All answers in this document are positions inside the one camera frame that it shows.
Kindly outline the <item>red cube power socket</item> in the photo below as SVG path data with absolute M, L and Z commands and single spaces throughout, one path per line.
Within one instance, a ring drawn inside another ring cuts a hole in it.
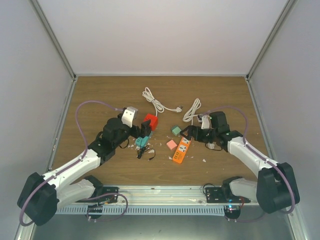
M 150 121 L 150 128 L 151 128 L 151 131 L 154 132 L 158 126 L 158 117 L 156 115 L 153 115 L 153 114 L 150 114 L 148 113 L 145 118 L 144 118 L 144 121 Z

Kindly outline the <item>green square adapter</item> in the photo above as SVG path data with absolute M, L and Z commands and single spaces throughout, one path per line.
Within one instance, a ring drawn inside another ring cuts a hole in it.
M 172 134 L 173 134 L 174 136 L 178 136 L 178 135 L 180 135 L 181 128 L 180 128 L 179 126 L 175 125 L 175 126 L 173 126 L 173 127 L 171 128 L 171 132 L 172 132 Z

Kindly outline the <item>pink square adapter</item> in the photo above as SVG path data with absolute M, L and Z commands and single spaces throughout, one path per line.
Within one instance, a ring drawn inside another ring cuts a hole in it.
M 178 146 L 173 139 L 169 140 L 166 145 L 170 150 L 173 150 Z

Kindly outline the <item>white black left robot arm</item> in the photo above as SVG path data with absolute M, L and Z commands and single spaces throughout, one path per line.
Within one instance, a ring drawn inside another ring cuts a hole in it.
M 146 137 L 151 131 L 149 119 L 142 122 L 141 126 L 129 126 L 118 117 L 111 118 L 80 155 L 55 170 L 44 174 L 32 173 L 17 200 L 17 205 L 21 209 L 20 225 L 23 227 L 30 225 L 23 221 L 23 217 L 28 216 L 31 224 L 42 226 L 61 208 L 78 201 L 101 200 L 103 189 L 97 186 L 96 178 L 88 176 L 79 182 L 76 180 L 112 158 L 116 148 L 130 136 Z

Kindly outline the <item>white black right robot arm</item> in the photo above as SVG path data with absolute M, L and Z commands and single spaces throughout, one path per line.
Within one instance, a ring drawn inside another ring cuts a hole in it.
M 221 186 L 223 200 L 232 203 L 243 197 L 257 202 L 267 214 L 291 213 L 300 202 L 292 166 L 269 158 L 251 145 L 245 134 L 231 130 L 223 111 L 206 113 L 201 118 L 201 126 L 189 125 L 180 132 L 181 136 L 205 145 L 217 144 L 240 160 L 257 178 L 250 181 L 234 176 L 224 180 Z

